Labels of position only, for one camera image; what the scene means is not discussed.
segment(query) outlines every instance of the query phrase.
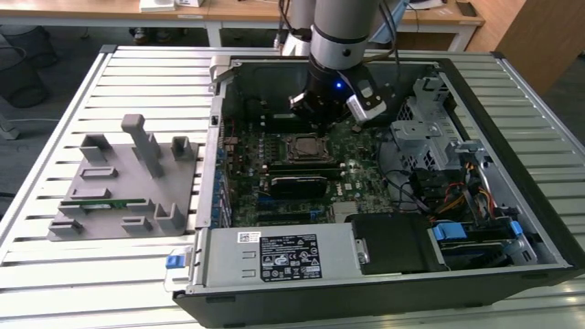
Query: aluminum workbench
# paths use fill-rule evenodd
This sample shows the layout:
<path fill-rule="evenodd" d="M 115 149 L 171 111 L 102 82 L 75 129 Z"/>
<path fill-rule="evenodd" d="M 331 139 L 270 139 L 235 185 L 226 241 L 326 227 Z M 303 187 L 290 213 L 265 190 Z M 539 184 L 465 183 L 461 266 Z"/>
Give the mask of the aluminum workbench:
<path fill-rule="evenodd" d="M 83 134 L 129 143 L 119 120 L 141 113 L 167 143 L 205 142 L 210 57 L 275 55 L 271 49 L 118 47 L 91 65 L 57 128 L 0 222 L 0 328 L 201 328 L 165 292 L 163 259 L 193 242 L 199 148 L 187 233 L 179 237 L 50 242 L 57 204 L 78 162 Z M 585 245 L 585 149 L 505 60 L 486 53 L 403 52 L 453 60 L 478 100 L 580 245 Z M 473 137 L 471 124 L 461 122 Z M 463 310 L 317 321 L 270 328 L 583 328 L 585 283 L 571 280 Z"/>

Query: trash bin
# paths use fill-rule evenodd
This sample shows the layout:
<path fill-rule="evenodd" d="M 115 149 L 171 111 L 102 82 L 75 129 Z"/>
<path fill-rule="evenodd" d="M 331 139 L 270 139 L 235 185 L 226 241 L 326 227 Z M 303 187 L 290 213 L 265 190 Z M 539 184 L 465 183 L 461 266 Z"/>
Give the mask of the trash bin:
<path fill-rule="evenodd" d="M 2 25 L 0 34 L 10 46 L 26 51 L 27 61 L 35 68 L 50 66 L 57 62 L 58 57 L 42 26 Z"/>
<path fill-rule="evenodd" d="M 25 58 L 22 48 L 0 47 L 0 96 L 14 108 L 29 108 L 47 96 L 35 70 Z"/>

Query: power supply label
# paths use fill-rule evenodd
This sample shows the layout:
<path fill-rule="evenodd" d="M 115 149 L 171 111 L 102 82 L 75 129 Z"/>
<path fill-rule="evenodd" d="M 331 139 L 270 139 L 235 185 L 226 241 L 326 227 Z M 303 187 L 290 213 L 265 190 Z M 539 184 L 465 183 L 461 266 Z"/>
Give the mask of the power supply label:
<path fill-rule="evenodd" d="M 315 234 L 259 238 L 259 278 L 263 282 L 322 278 Z"/>

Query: barcode sticker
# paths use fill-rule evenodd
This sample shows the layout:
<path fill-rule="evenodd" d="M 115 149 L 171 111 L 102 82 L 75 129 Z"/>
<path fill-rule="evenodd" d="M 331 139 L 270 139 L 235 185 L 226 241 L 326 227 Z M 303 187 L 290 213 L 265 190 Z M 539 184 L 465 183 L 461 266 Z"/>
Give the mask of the barcode sticker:
<path fill-rule="evenodd" d="M 261 232 L 238 232 L 237 243 L 258 243 Z"/>

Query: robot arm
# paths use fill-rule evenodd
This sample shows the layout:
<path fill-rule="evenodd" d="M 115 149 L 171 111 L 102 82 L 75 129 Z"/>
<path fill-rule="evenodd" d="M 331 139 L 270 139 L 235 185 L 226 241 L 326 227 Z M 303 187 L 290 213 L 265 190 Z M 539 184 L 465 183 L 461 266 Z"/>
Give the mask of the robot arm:
<path fill-rule="evenodd" d="M 311 2 L 315 2 L 315 7 L 310 26 L 309 74 L 303 92 L 290 99 L 290 108 L 323 133 L 331 122 L 346 113 L 346 108 L 358 122 L 381 114 L 386 109 L 383 98 L 391 92 L 389 84 L 377 87 L 362 64 L 379 2 L 294 0 L 294 28 L 306 28 L 306 16 L 311 13 L 306 8 L 310 8 Z"/>

